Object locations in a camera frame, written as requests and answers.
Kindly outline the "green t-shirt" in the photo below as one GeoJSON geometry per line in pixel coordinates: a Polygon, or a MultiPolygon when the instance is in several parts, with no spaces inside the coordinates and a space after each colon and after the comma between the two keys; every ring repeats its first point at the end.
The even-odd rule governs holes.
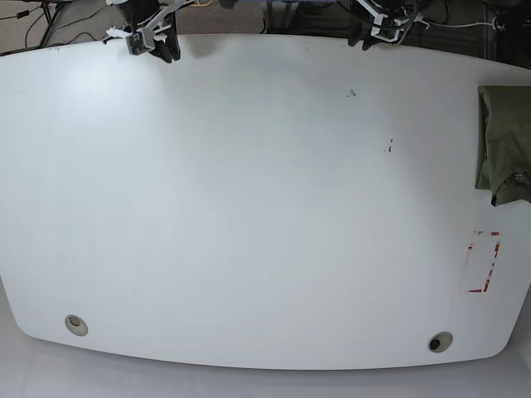
{"type": "Polygon", "coordinates": [[[477,190],[489,191],[491,205],[530,201],[530,88],[478,88],[477,190]]]}

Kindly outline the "black tripod stand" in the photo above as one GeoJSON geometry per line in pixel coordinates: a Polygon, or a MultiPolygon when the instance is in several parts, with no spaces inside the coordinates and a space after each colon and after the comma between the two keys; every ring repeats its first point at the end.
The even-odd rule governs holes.
{"type": "Polygon", "coordinates": [[[43,48],[48,44],[57,18],[60,16],[65,6],[69,3],[70,1],[60,0],[41,1],[42,15],[46,20],[46,29],[42,34],[41,40],[38,44],[39,48],[43,48]]]}

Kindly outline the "red tape rectangle marking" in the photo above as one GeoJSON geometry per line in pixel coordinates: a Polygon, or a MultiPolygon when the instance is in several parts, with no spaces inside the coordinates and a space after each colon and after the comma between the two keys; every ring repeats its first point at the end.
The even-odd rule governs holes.
{"type": "Polygon", "coordinates": [[[462,285],[468,294],[485,293],[498,257],[502,234],[498,231],[475,231],[465,256],[462,285]]]}

